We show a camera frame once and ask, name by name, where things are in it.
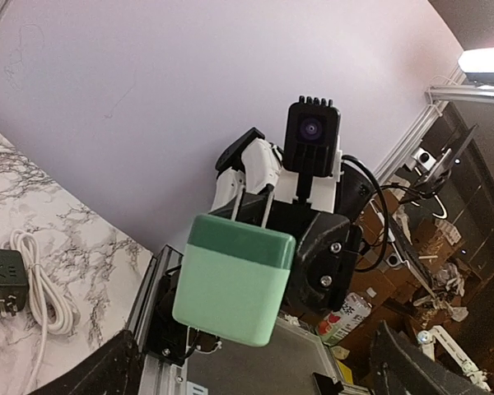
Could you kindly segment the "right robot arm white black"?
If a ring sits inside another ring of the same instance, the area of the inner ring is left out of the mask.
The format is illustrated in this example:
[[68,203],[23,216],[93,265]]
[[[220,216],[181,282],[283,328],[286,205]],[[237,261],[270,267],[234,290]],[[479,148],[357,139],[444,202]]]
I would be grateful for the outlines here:
[[282,149],[257,128],[228,146],[216,163],[211,213],[230,216],[236,196],[243,192],[238,221],[266,224],[270,230],[292,235],[296,251],[283,302],[308,314],[325,315],[339,310],[347,296],[362,239],[356,221],[374,188],[362,172],[343,164],[341,178],[333,186],[333,211],[278,200],[266,210],[266,197],[283,172],[282,155]]

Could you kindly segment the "green plug adapter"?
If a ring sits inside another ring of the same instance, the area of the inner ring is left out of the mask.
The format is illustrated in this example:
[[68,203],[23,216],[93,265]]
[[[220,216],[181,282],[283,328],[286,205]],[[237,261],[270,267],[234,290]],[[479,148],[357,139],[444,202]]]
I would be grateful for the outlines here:
[[266,346],[285,293],[296,239],[260,225],[201,214],[194,218],[179,273],[172,316],[187,327],[246,346]]

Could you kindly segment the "dark green charger plug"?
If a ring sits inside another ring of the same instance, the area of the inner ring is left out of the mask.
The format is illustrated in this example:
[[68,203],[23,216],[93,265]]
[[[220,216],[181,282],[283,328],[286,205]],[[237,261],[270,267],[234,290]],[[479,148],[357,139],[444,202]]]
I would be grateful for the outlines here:
[[25,308],[29,291],[21,253],[0,249],[0,314],[14,317]]

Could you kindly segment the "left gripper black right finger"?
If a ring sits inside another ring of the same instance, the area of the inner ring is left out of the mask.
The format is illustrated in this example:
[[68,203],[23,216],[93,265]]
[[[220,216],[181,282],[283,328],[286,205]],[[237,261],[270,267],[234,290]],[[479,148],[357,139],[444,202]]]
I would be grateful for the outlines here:
[[421,350],[381,323],[372,341],[375,394],[489,394],[424,355]]

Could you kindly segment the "left gripper black triangular left finger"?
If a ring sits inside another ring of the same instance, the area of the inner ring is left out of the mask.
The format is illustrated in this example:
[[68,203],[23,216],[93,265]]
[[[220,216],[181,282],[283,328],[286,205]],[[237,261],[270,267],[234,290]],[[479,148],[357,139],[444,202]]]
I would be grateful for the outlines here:
[[137,394],[141,377],[142,353],[133,333],[122,330],[76,367],[33,393]]

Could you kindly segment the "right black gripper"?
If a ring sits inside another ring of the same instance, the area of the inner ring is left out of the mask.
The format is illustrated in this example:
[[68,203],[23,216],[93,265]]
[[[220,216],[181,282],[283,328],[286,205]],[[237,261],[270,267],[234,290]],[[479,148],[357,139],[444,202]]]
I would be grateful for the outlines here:
[[266,193],[246,193],[239,204],[228,202],[210,213],[226,222],[218,234],[227,252],[289,271],[285,304],[317,316],[342,307],[362,236],[355,214],[270,201]]

